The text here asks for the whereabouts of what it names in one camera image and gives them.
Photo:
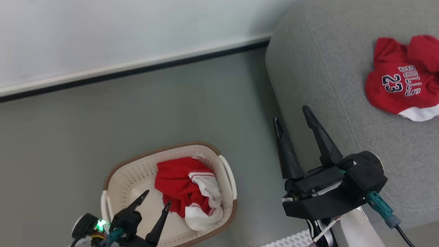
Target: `basket bottom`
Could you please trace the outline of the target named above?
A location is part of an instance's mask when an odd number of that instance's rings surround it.
[[[148,196],[142,205],[137,208],[137,211],[142,215],[142,222],[137,228],[137,235],[142,238],[152,230],[165,206],[163,204],[163,194],[154,188],[154,180],[144,181],[136,185],[130,193],[130,202],[138,198],[147,189],[150,190]],[[189,228],[184,219],[177,213],[170,212],[160,237],[160,243],[178,241],[179,238],[183,239],[194,234],[197,234],[197,232]]]

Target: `green light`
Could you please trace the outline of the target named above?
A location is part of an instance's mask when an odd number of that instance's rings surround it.
[[[110,225],[110,224],[109,224],[108,222],[106,222],[105,220],[99,220],[99,221],[97,221],[96,228],[97,228],[99,231],[103,232],[103,231],[105,231],[105,228],[104,228],[104,225],[105,225],[105,224]]]

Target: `laundry basket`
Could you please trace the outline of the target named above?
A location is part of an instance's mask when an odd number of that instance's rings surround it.
[[[154,188],[158,170],[157,163],[183,157],[197,157],[212,169],[222,195],[221,207],[224,214],[222,219],[211,228],[196,232],[190,229],[177,213],[170,213],[158,246],[191,246],[226,229],[232,223],[237,209],[235,180],[226,159],[214,146],[205,142],[191,142],[159,149],[117,165],[104,184],[101,196],[102,218],[111,222],[114,214],[127,207],[141,193],[149,189],[150,192],[145,201],[137,208],[142,215],[137,235],[144,238],[152,230],[164,208],[163,194]]]

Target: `black baseboard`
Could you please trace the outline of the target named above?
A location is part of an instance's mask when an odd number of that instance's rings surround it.
[[[165,68],[183,65],[183,64],[187,64],[187,63],[198,62],[198,61],[202,61],[202,60],[227,56],[227,55],[231,55],[231,54],[238,53],[238,52],[249,51],[249,50],[253,50],[253,49],[266,47],[268,45],[268,43],[269,43],[269,41],[264,41],[264,42],[260,42],[260,43],[256,43],[256,44],[243,46],[243,47],[229,49],[226,51],[219,51],[219,52],[209,53],[209,54],[200,55],[200,56],[196,56],[196,57],[192,57],[192,58],[185,58],[185,59],[176,60],[176,61],[172,61],[172,62],[166,62],[166,63],[156,64],[156,65],[146,66],[146,67],[142,67],[142,68],[138,68],[138,69],[131,69],[131,70],[117,72],[117,73],[103,75],[103,76],[96,76],[96,77],[92,77],[92,78],[88,78],[88,79],[72,81],[72,82],[68,82],[68,83],[64,83],[64,84],[60,84],[60,85],[35,89],[35,90],[26,91],[26,92],[17,93],[17,94],[11,94],[11,95],[0,97],[0,103],[6,102],[6,101],[11,101],[11,100],[16,100],[16,99],[20,99],[20,98],[26,98],[26,97],[30,97],[30,96],[35,96],[35,95],[39,95],[39,94],[45,94],[45,93],[50,93],[50,92],[54,92],[54,91],[64,90],[64,89],[68,89],[68,88],[72,88],[72,87],[78,87],[78,86],[82,86],[82,85],[98,83],[98,82],[111,80],[111,79],[115,79],[115,78],[120,78],[120,77],[124,77],[124,76],[131,76],[131,75],[135,75],[135,74],[150,72],[153,70],[165,69]]]

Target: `basket handle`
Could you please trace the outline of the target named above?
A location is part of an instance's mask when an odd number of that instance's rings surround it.
[[[101,195],[101,214],[102,219],[106,222],[110,223],[111,219],[113,219],[113,210],[110,205],[110,198],[107,197],[107,191],[102,191]]]
[[[221,161],[224,165],[224,168],[226,168],[227,178],[229,178],[229,183],[232,187],[233,199],[236,200],[237,199],[237,190],[236,190],[235,177],[233,176],[232,169],[230,168],[230,165],[227,162],[226,158],[224,158],[224,156],[219,155],[218,157],[221,159]]]

